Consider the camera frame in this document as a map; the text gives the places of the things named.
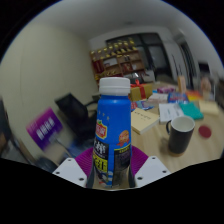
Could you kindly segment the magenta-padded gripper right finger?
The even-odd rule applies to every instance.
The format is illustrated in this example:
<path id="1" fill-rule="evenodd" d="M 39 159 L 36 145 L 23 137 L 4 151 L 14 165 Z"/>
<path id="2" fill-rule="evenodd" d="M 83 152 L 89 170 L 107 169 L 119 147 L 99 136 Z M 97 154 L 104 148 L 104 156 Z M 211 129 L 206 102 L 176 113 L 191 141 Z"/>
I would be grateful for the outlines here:
<path id="1" fill-rule="evenodd" d="M 156 156 L 147 156 L 139 148 L 132 147 L 128 173 L 131 188 L 140 188 L 170 174 L 168 168 Z"/>

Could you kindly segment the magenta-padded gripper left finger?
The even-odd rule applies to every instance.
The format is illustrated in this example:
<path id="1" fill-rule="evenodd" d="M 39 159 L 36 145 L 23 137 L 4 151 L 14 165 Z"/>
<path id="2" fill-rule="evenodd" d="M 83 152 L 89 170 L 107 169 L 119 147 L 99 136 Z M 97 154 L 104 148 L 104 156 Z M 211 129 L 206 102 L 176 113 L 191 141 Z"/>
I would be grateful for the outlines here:
<path id="1" fill-rule="evenodd" d="M 89 148 L 76 158 L 67 158 L 53 174 L 84 188 L 94 184 L 93 149 Z"/>

